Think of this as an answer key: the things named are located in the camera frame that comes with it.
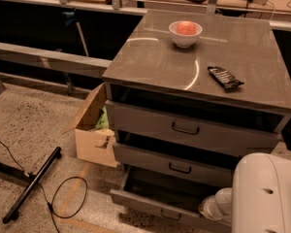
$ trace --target gray table top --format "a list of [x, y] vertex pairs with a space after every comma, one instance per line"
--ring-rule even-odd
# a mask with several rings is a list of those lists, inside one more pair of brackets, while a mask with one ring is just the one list
[[[188, 49], [171, 40], [169, 25], [203, 27]], [[208, 67], [220, 66], [244, 82], [224, 90]], [[149, 10], [103, 75], [119, 83], [183, 96], [291, 114], [291, 81], [267, 21]]]

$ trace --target drawer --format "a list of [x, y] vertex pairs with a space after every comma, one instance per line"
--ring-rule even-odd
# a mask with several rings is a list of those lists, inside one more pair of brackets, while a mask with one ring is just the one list
[[129, 166], [120, 190], [111, 190], [113, 202], [170, 221], [213, 233], [230, 233], [229, 226], [204, 218], [198, 206], [216, 187], [192, 183]]
[[107, 101], [110, 124], [115, 130], [132, 132], [193, 148], [234, 156], [271, 152], [278, 135], [176, 114], [162, 113]]
[[113, 144], [113, 152], [115, 159], [121, 163], [187, 179], [192, 182], [220, 187], [232, 186], [232, 170], [119, 143]]

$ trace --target bowl of fruit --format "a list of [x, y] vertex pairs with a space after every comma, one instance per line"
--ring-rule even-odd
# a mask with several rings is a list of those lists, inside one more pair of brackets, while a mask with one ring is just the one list
[[172, 41], [180, 48], [189, 48], [195, 44], [203, 31], [200, 24], [190, 20], [175, 21], [169, 25]]

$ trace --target green object in box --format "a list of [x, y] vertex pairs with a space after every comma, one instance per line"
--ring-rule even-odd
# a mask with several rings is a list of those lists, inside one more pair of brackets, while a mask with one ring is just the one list
[[96, 123], [95, 129], [109, 128], [106, 106], [101, 109], [102, 113]]

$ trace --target concrete floor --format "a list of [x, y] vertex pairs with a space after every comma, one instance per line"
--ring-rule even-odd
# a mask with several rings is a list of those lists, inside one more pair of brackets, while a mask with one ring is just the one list
[[[4, 76], [1, 79], [6, 90], [0, 95], [0, 141], [11, 149], [19, 164], [27, 172], [36, 173], [55, 147], [62, 148], [62, 158], [55, 159], [40, 181], [48, 200], [67, 178], [80, 176], [88, 182], [88, 194], [80, 212], [69, 219], [55, 218], [60, 232], [208, 233], [113, 204], [110, 190], [119, 188], [121, 170], [76, 159], [74, 132], [61, 133], [87, 90], [78, 89], [68, 96], [63, 85]], [[291, 152], [283, 143], [274, 154], [291, 159]], [[1, 145], [0, 161], [17, 167]], [[2, 223], [23, 189], [23, 183], [0, 174], [0, 232], [56, 232], [40, 187], [20, 208], [18, 220]], [[83, 195], [84, 184], [71, 180], [60, 189], [54, 208], [61, 215], [70, 215]]]

